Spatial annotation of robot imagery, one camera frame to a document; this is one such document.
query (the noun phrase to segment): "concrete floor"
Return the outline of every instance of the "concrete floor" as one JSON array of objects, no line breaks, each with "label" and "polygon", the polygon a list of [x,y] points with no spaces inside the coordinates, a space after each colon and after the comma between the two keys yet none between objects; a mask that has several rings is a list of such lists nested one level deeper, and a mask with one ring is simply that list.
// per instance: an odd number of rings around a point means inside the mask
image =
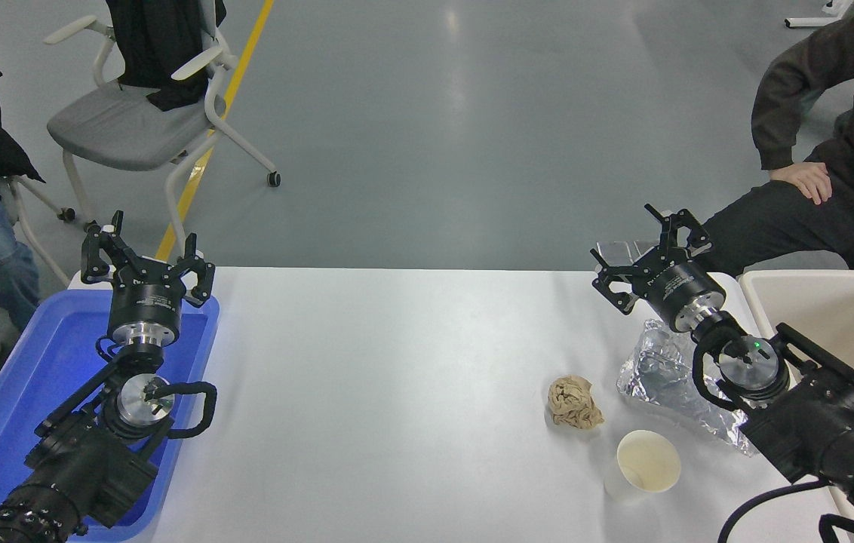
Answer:
[{"label": "concrete floor", "polygon": [[[645,240],[642,206],[707,219],[764,182],[748,119],[768,62],[809,31],[813,0],[276,0],[229,120],[282,186],[220,143],[186,229],[217,265],[590,269],[596,241]],[[238,53],[258,0],[227,0]],[[97,36],[41,38],[104,3],[0,0],[4,124],[61,205],[75,199],[45,122],[93,88]],[[117,75],[113,59],[107,73]],[[828,136],[852,85],[827,93],[797,158]],[[152,255],[168,169],[79,161],[99,219]],[[83,233],[26,196],[70,274]],[[840,267],[823,253],[761,267]],[[62,286],[44,265],[44,295]],[[0,336],[14,334],[0,315]]]}]

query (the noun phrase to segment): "aluminum foil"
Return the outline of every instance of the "aluminum foil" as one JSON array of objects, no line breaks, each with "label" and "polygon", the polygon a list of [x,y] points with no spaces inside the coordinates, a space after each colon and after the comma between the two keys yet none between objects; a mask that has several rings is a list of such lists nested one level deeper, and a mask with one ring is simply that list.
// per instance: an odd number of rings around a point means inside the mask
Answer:
[{"label": "aluminum foil", "polygon": [[[650,319],[638,338],[630,358],[621,367],[616,383],[622,394],[655,406],[670,409],[695,422],[720,440],[747,456],[757,453],[739,425],[747,420],[741,410],[730,412],[709,403],[692,382],[692,356],[696,347],[688,334],[673,333],[665,323]],[[705,385],[721,395],[717,368],[707,360]]]}]

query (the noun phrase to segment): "chair wheel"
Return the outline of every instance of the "chair wheel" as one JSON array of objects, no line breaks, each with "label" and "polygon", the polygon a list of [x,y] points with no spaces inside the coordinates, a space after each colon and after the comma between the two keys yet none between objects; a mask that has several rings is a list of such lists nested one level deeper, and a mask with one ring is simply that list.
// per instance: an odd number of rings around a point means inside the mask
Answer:
[{"label": "chair wheel", "polygon": [[75,210],[71,207],[62,207],[61,211],[58,212],[58,220],[67,223],[75,222]]}]

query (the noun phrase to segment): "paper cup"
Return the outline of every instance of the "paper cup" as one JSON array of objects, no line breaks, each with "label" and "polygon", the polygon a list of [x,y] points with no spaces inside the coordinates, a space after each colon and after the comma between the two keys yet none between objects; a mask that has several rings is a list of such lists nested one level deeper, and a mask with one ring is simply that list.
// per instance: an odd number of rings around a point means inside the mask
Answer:
[{"label": "paper cup", "polygon": [[618,443],[616,460],[605,474],[605,492],[617,502],[635,502],[672,488],[682,472],[682,461],[671,441],[635,430]]}]

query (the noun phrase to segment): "blue tray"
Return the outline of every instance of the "blue tray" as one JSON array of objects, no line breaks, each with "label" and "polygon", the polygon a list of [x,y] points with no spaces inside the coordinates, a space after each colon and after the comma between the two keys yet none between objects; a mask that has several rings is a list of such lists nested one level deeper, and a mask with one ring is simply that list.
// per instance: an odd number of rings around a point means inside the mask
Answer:
[{"label": "blue tray", "polygon": [[[38,443],[35,427],[103,367],[95,341],[109,324],[110,290],[56,293],[38,307],[0,375],[0,503],[31,474],[24,457]],[[216,336],[220,306],[215,298],[199,309],[183,303],[179,340],[165,348],[158,374],[169,382],[202,379]],[[195,396],[178,397],[176,428],[189,426]],[[88,534],[75,540],[124,541],[142,532],[158,512],[182,440],[165,440],[152,454],[158,476],[134,508],[112,529],[86,519]]]}]

